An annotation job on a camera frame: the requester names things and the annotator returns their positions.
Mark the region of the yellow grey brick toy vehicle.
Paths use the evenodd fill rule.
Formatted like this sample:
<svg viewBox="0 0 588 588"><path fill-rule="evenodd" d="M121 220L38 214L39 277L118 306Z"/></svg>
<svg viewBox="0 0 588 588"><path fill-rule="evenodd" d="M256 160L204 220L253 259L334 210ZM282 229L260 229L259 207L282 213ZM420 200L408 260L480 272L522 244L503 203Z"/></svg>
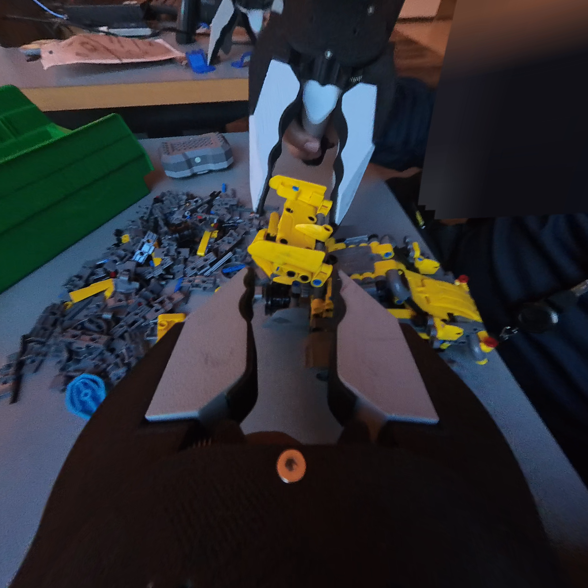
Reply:
<svg viewBox="0 0 588 588"><path fill-rule="evenodd" d="M498 342L483 325L468 277L442 277L440 263L419 242L390 236L330 238L326 250L354 283L402 323L410 325L434 350L457 347L478 365Z"/></svg>

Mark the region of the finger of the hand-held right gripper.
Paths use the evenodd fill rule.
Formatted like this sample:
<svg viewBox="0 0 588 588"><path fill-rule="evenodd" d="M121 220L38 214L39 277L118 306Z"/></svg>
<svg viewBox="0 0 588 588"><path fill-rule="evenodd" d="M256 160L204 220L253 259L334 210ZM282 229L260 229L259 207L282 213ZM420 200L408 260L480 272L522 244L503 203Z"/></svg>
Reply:
<svg viewBox="0 0 588 588"><path fill-rule="evenodd" d="M300 111L301 93L289 63L251 62L251 199L258 215L264 211L284 132Z"/></svg>
<svg viewBox="0 0 588 588"><path fill-rule="evenodd" d="M334 160L331 224L341 224L374 151L373 131L377 87L360 82L346 92L326 86L336 100L331 114L339 146Z"/></svg>

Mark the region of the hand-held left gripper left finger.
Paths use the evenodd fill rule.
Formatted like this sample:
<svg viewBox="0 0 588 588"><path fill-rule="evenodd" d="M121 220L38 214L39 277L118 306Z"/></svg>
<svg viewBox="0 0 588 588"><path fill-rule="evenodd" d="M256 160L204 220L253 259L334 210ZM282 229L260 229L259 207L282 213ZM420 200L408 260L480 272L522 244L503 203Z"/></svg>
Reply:
<svg viewBox="0 0 588 588"><path fill-rule="evenodd" d="M254 270L244 268L190 313L146 411L148 421L243 422L258 398L253 298Z"/></svg>

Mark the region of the person's dark clothed torso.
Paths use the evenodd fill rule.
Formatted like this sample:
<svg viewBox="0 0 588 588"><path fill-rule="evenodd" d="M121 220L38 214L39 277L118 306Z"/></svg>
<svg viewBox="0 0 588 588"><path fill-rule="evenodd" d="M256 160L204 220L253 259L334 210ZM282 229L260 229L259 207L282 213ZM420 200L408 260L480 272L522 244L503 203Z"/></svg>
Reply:
<svg viewBox="0 0 588 588"><path fill-rule="evenodd" d="M587 280L587 214L433 221L419 232L444 270L469 278L492 336L519 305ZM545 334L519 333L499 355L587 484L587 295Z"/></svg>

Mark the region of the grey desk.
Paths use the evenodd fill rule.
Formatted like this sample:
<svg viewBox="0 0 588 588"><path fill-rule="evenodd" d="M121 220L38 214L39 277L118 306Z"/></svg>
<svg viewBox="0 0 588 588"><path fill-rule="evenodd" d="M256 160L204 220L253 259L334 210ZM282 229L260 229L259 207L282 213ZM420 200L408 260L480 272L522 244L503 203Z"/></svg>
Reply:
<svg viewBox="0 0 588 588"><path fill-rule="evenodd" d="M151 193L1 295L1 363L62 293L69 276L84 261L97 258L114 241L114 230L135 218L151 196L166 189L208 193L227 183L248 202L248 138L241 133L228 134L228 139L236 158L233 167L186 181L165 176L160 139L141 140L155 167L147 177ZM368 167L342 226L345 236L366 231L414 236L385 184L392 175L379 166ZM278 431L305 443L333 444L341 427L327 407L326 385L303 367L302 324L265 327L260 306L254 311L259 399L243 424L245 433ZM470 364L454 351L450 357L484 407L482 415L493 419L510 445L573 586L587 587L587 488L499 357L493 355L485 366ZM54 372L54 364L45 365L25 380L16 403L1 400L2 586L24 558L54 481L84 427L84 420L65 408L63 395L50 390Z"/></svg>

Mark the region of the green plastic bin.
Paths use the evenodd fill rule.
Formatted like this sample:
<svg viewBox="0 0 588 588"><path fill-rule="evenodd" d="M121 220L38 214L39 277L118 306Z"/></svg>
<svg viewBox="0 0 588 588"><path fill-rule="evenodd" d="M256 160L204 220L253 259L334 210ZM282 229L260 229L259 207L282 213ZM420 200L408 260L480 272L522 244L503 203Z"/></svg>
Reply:
<svg viewBox="0 0 588 588"><path fill-rule="evenodd" d="M1 292L148 194L151 159L120 115L75 130L1 87Z"/></svg>

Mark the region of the grey brick hub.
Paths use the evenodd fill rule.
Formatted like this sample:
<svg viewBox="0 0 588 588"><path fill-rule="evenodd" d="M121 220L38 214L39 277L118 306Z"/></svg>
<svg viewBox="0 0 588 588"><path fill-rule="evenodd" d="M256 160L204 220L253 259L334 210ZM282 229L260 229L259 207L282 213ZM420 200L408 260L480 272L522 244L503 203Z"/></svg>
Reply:
<svg viewBox="0 0 588 588"><path fill-rule="evenodd" d="M159 155L165 174L173 179L221 171L233 164L231 145L218 132L164 141Z"/></svg>

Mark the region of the pile of grey brick parts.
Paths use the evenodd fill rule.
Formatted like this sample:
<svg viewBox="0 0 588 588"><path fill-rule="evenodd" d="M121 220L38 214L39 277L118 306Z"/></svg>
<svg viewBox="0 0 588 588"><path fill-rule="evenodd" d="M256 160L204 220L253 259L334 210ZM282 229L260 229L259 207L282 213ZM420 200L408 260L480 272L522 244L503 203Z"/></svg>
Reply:
<svg viewBox="0 0 588 588"><path fill-rule="evenodd" d="M1 397L49 361L60 392L89 373L116 385L156 343L158 316L189 313L193 296L212 293L247 266L254 235L267 227L235 191L166 190L114 232L115 242L64 283L1 366Z"/></svg>

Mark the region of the person's right hand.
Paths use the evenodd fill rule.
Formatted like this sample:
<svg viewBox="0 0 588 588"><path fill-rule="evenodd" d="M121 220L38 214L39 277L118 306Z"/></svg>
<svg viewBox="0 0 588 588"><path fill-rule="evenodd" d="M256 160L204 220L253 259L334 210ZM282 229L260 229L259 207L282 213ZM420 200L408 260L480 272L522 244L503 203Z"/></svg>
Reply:
<svg viewBox="0 0 588 588"><path fill-rule="evenodd" d="M338 136L331 123L321 139L306 131L298 120L291 121L282 137L282 147L307 166L322 164L326 152L337 145Z"/></svg>

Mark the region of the person's right forearm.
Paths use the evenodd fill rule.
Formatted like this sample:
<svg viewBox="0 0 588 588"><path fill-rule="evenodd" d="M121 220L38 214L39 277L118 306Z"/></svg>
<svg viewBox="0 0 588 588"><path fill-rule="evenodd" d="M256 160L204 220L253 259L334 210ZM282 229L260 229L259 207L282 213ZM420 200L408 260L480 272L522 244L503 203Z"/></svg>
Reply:
<svg viewBox="0 0 588 588"><path fill-rule="evenodd" d="M399 77L393 107L371 163L398 172L422 169L436 91L415 77Z"/></svg>

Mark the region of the black badge reel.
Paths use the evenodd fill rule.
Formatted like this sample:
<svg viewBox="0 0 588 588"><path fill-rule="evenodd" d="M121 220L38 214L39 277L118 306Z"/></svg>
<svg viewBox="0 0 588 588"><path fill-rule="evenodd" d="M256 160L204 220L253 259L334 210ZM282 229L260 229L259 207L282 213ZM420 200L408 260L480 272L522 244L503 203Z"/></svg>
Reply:
<svg viewBox="0 0 588 588"><path fill-rule="evenodd" d="M499 341L506 341L522 332L545 334L553 330L562 315L576 307L586 295L587 280L584 280L569 289L519 305L513 315L512 324L500 331Z"/></svg>

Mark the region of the yellow holed brick assembly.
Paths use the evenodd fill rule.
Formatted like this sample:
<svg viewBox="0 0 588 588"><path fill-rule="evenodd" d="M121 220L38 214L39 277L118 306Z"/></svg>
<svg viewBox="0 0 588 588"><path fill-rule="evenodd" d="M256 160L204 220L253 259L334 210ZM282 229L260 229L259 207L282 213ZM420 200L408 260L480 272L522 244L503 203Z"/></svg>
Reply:
<svg viewBox="0 0 588 588"><path fill-rule="evenodd" d="M327 224L332 202L325 198L326 187L282 175L272 177L269 186L285 200L283 211L270 214L268 227L247 248L269 279L263 287L265 312L308 299L312 318L330 318L333 264L326 243L333 227Z"/></svg>

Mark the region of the blue brick separator tool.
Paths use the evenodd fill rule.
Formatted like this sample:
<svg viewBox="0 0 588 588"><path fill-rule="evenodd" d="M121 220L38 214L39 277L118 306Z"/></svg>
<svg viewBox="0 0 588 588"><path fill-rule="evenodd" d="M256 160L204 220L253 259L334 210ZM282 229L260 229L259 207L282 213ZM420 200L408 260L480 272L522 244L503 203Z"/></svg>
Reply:
<svg viewBox="0 0 588 588"><path fill-rule="evenodd" d="M102 378L84 373L67 385L65 406L71 414L89 420L106 397L107 389Z"/></svg>

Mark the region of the wooden edged background table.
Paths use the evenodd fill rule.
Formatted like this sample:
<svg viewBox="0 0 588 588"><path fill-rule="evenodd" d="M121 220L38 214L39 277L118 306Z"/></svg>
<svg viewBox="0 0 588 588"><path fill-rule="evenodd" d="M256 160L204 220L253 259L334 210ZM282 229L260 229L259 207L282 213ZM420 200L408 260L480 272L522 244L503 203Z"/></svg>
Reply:
<svg viewBox="0 0 588 588"><path fill-rule="evenodd" d="M208 74L176 61L63 65L44 70L17 48L1 48L1 84L14 85L41 111L206 104L248 98L248 68L234 68L249 46L233 46Z"/></svg>

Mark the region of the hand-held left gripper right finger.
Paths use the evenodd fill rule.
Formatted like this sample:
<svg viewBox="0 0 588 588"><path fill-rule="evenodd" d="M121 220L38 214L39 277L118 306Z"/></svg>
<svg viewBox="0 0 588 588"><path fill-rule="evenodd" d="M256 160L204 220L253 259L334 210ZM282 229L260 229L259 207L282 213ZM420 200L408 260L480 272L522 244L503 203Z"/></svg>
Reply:
<svg viewBox="0 0 588 588"><path fill-rule="evenodd" d="M388 422L439 417L398 320L342 270L333 275L334 339L328 405L342 425L363 422L375 440Z"/></svg>

